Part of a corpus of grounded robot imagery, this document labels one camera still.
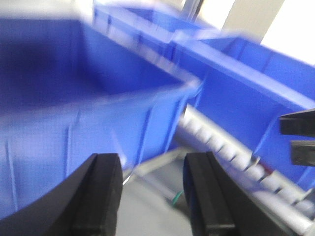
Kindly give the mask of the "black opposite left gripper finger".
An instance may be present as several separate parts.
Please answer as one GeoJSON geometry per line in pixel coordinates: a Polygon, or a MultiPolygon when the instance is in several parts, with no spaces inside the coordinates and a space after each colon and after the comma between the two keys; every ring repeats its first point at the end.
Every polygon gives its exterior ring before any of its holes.
{"type": "Polygon", "coordinates": [[[315,135],[315,109],[280,116],[280,132],[284,135],[315,135]]]}

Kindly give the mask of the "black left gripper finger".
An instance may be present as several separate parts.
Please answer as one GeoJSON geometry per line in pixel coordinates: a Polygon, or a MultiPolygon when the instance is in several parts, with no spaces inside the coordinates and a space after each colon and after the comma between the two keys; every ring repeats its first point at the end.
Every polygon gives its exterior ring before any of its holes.
{"type": "Polygon", "coordinates": [[[123,188],[116,153],[92,154],[38,200],[0,221],[2,236],[114,236],[123,188]]]}
{"type": "Polygon", "coordinates": [[[183,187],[194,236],[291,236],[284,222],[250,197],[212,152],[189,153],[183,187]]]}

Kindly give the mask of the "left gripper black opposite finger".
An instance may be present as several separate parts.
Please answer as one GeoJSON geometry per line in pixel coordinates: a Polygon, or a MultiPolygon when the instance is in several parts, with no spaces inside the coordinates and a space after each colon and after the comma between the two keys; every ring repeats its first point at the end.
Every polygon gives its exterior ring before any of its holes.
{"type": "Polygon", "coordinates": [[[293,140],[290,143],[290,156],[293,165],[315,165],[315,142],[311,140],[293,140]]]}

